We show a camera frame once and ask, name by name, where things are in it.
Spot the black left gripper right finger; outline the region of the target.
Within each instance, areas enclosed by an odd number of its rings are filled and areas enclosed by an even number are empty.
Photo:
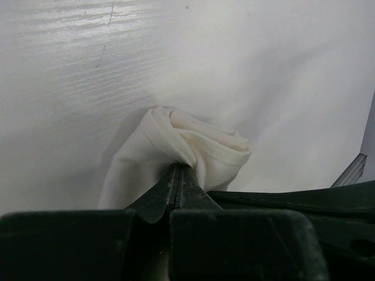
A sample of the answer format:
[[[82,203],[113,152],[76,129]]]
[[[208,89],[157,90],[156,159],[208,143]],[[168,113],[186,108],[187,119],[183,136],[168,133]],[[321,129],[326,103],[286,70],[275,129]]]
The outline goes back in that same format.
[[[175,209],[222,210],[198,185],[191,167],[175,165]]]

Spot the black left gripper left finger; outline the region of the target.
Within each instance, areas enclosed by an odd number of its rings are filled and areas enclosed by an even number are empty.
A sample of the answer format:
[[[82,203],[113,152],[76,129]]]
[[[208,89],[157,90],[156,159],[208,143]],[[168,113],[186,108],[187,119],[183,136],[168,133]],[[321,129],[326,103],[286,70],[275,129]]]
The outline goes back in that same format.
[[[124,258],[125,280],[168,277],[169,214],[175,209],[179,165],[170,165],[161,179],[127,209],[135,211]]]

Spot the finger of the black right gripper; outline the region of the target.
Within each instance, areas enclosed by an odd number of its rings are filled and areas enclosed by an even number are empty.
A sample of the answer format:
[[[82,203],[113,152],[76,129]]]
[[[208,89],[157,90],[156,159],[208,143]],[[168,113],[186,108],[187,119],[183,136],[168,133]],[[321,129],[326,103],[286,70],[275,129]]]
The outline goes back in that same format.
[[[275,208],[303,213],[329,251],[374,260],[374,182],[289,193],[211,191],[224,209]]]

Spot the white cloth napkin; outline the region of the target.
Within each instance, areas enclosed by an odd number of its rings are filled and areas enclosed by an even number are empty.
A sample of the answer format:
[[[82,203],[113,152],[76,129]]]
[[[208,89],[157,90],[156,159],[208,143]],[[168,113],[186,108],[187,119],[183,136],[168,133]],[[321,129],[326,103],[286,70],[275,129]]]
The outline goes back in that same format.
[[[155,185],[172,163],[188,165],[204,191],[225,190],[251,155],[246,138],[183,111],[149,109],[114,154],[98,207],[129,206]]]

